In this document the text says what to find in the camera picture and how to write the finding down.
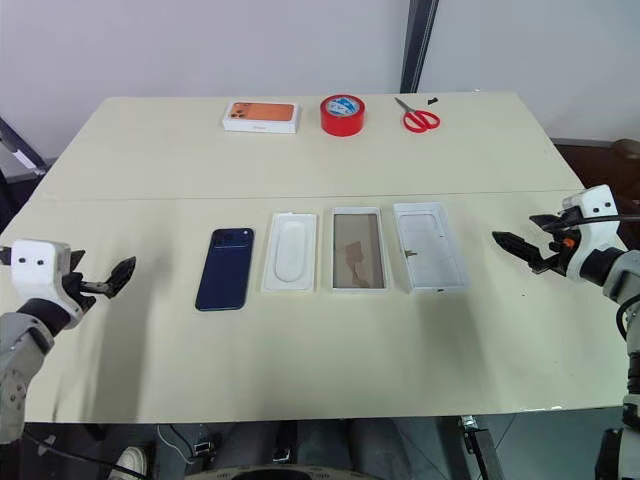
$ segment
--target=phone box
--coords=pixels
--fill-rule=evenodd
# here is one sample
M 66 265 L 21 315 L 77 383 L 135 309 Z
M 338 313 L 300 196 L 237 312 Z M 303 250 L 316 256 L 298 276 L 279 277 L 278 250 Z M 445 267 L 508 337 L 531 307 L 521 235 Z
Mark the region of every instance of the phone box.
M 393 206 L 412 292 L 464 290 L 469 275 L 441 203 Z
M 235 132 L 296 133 L 300 118 L 297 103 L 232 100 L 222 117 L 225 130 Z

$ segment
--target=white wall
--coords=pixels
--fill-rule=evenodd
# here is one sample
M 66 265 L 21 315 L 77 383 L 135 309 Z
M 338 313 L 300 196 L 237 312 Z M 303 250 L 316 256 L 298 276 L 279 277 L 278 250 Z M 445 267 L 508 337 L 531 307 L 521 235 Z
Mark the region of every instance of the white wall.
M 640 1 L 442 0 L 420 91 L 513 90 L 552 138 L 640 139 Z
M 0 0 L 0 116 L 54 157 L 109 96 L 397 91 L 408 9 L 409 0 Z

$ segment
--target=shoe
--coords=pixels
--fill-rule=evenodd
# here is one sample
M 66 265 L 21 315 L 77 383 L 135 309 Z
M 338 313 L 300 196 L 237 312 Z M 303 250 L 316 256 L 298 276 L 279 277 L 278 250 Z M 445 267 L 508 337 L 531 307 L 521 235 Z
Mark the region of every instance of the shoe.
M 128 447 L 120 458 L 116 465 L 129 470 L 133 470 L 136 473 L 142 475 L 147 474 L 147 456 L 144 454 L 144 450 L 138 447 Z M 111 470 L 109 474 L 109 480 L 137 480 L 136 477 L 129 475 L 128 473 L 119 472 L 117 470 Z

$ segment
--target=scissors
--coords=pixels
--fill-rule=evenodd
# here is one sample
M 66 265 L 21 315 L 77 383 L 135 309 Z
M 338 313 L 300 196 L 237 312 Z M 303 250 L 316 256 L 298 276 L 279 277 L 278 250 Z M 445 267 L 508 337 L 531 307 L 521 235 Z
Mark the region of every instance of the scissors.
M 410 132 L 424 133 L 427 130 L 432 130 L 440 126 L 440 117 L 437 115 L 425 110 L 415 110 L 399 98 L 394 98 L 396 102 L 398 102 L 398 105 L 404 108 L 405 114 L 404 117 L 402 117 L 402 123 Z

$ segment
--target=blue smartphone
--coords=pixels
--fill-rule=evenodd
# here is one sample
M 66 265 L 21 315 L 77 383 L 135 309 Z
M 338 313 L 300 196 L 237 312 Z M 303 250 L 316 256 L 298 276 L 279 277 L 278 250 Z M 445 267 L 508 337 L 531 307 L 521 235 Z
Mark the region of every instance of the blue smartphone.
M 238 310 L 244 306 L 252 249 L 250 228 L 213 232 L 196 296 L 198 310 Z

